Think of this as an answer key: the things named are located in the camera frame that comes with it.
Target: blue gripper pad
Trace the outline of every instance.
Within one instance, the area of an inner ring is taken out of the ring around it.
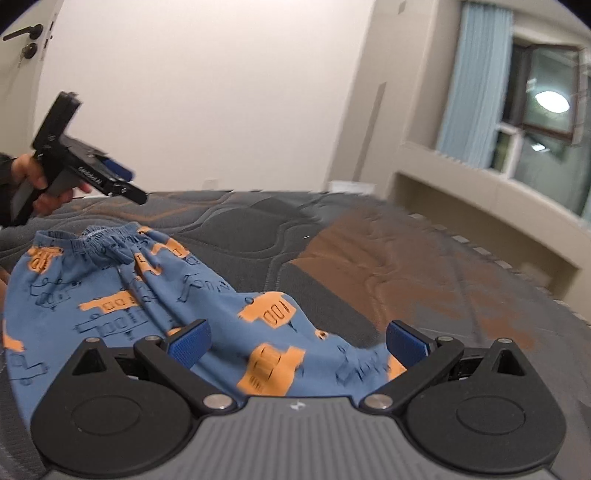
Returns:
[[[427,339],[420,332],[416,332],[416,335],[413,335],[410,332],[414,332],[415,330],[403,325],[402,322],[391,322],[388,325],[388,329],[386,330],[386,346],[388,347],[388,351],[406,369],[409,369],[430,353],[429,343],[427,343],[427,340],[430,339]]]
[[[207,320],[195,320],[167,339],[167,353],[186,368],[191,368],[212,346],[212,331]]]
[[[134,173],[131,170],[128,170],[112,158],[105,157],[103,159],[103,165],[125,181],[132,181],[134,179]]]

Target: orange print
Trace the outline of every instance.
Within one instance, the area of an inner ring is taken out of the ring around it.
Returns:
[[[296,308],[283,298],[280,291],[268,291],[259,295],[254,301],[238,313],[246,322],[263,320],[272,328],[279,328],[290,322],[296,313]]]
[[[390,355],[388,360],[388,380],[394,380],[406,371],[404,365],[401,364],[395,356]]]
[[[29,270],[39,274],[45,273],[51,265],[51,260],[63,254],[59,247],[31,247],[27,253],[31,256]]]
[[[135,301],[133,295],[127,290],[124,290],[115,295],[110,295],[109,297],[80,303],[78,308],[83,311],[100,308],[103,313],[111,313],[116,312],[117,310],[125,310],[137,306],[138,303]]]
[[[2,319],[2,343],[4,348],[8,348],[13,352],[24,352],[25,346],[20,340],[15,340],[6,331],[6,319]]]
[[[142,254],[134,254],[134,257],[135,265],[143,274],[146,272],[152,272],[154,275],[160,275],[162,273],[162,269],[160,267],[154,268]]]
[[[252,351],[246,373],[236,386],[246,395],[283,397],[290,389],[296,368],[304,361],[305,354],[305,350],[296,347],[280,352],[263,343]]]
[[[174,255],[176,255],[179,258],[185,258],[187,255],[191,254],[189,250],[187,250],[184,246],[178,243],[174,238],[169,238],[166,244],[154,244],[151,251],[152,255],[157,254],[163,248],[171,251]]]

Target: finger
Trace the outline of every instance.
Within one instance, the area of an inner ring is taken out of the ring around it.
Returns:
[[[87,183],[80,183],[80,186],[78,187],[80,190],[82,190],[84,193],[90,193],[92,192],[92,187],[90,185],[88,185]]]
[[[39,216],[46,216],[51,213],[51,209],[39,200],[35,200],[33,202],[33,209],[37,212]]]
[[[58,200],[61,202],[61,204],[63,205],[64,203],[68,203],[72,201],[72,198],[74,198],[74,190],[70,189],[67,192],[62,193]]]
[[[23,155],[22,157],[22,168],[27,176],[27,180],[30,181],[37,190],[46,189],[47,180],[39,162],[31,155]]]
[[[57,210],[59,207],[61,207],[61,201],[59,199],[56,199],[55,197],[51,197],[47,194],[41,195],[37,199],[37,202],[38,202],[40,209],[42,209],[44,212],[48,211],[48,213],[46,213],[46,215],[49,215],[49,213],[51,213],[54,210]]]
[[[27,176],[27,165],[31,161],[31,155],[24,154],[12,162],[12,178],[16,183],[21,183]]]

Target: gray mattress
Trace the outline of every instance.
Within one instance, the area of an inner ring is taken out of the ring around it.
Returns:
[[[49,218],[0,232],[11,271],[35,231],[79,233],[137,221],[168,233],[239,291],[281,290],[317,328],[367,347],[400,319],[466,346],[517,341],[567,418],[554,472],[591,472],[591,329],[524,275],[462,238],[366,197],[273,192],[152,194],[75,200]],[[0,478],[31,479],[43,466],[18,419],[0,367]]]

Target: window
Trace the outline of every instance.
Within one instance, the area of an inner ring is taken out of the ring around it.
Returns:
[[[503,121],[577,144],[586,89],[583,51],[578,47],[516,44]]]
[[[578,47],[513,46],[491,168],[581,215],[591,186],[587,72]]]

